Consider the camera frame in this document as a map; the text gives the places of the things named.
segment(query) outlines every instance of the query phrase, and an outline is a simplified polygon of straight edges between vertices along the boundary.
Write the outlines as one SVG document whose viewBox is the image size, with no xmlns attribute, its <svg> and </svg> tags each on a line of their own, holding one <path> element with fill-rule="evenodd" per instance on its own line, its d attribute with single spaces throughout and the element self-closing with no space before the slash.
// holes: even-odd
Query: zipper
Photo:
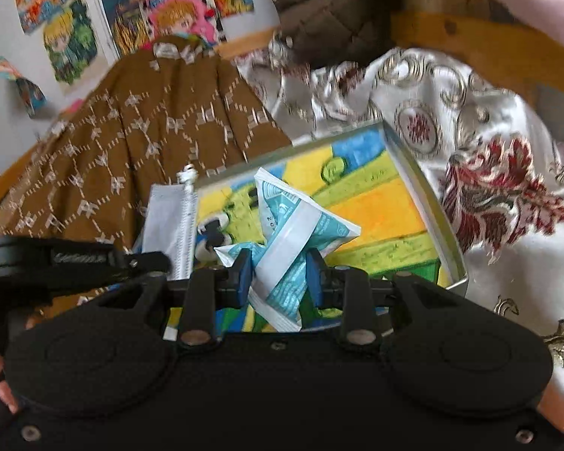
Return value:
<svg viewBox="0 0 564 451">
<path fill-rule="evenodd" d="M 197 205 L 199 196 L 194 191 L 194 182 L 199 173 L 188 164 L 177 174 L 177 182 L 184 185 L 182 217 L 177 233 L 176 261 L 173 280 L 187 280 L 193 272 L 194 246 L 197 239 Z"/>
</svg>

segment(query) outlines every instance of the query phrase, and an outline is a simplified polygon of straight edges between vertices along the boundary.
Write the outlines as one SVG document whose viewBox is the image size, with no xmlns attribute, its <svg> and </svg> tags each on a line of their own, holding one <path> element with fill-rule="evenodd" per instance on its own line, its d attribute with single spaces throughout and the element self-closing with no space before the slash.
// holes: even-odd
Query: packaging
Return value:
<svg viewBox="0 0 564 451">
<path fill-rule="evenodd" d="M 298 308 L 307 290 L 305 253 L 316 248 L 326 257 L 359 236 L 361 229 L 327 212 L 263 168 L 257 171 L 255 182 L 266 244 L 244 242 L 215 251 L 224 266 L 231 266 L 241 249 L 249 248 L 254 269 L 251 305 L 277 331 L 298 331 Z"/>
</svg>

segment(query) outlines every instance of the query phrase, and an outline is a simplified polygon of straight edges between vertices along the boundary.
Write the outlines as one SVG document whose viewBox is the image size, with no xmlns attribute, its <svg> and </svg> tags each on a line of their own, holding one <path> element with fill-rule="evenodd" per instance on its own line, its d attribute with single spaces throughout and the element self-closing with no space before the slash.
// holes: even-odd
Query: floral patterned fabric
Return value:
<svg viewBox="0 0 564 451">
<path fill-rule="evenodd" d="M 236 64 L 295 143 L 365 120 L 394 127 L 453 225 L 467 297 L 544 337 L 564 395 L 564 143 L 525 101 L 419 49 L 394 49 L 365 69 L 309 70 L 274 41 Z"/>
</svg>

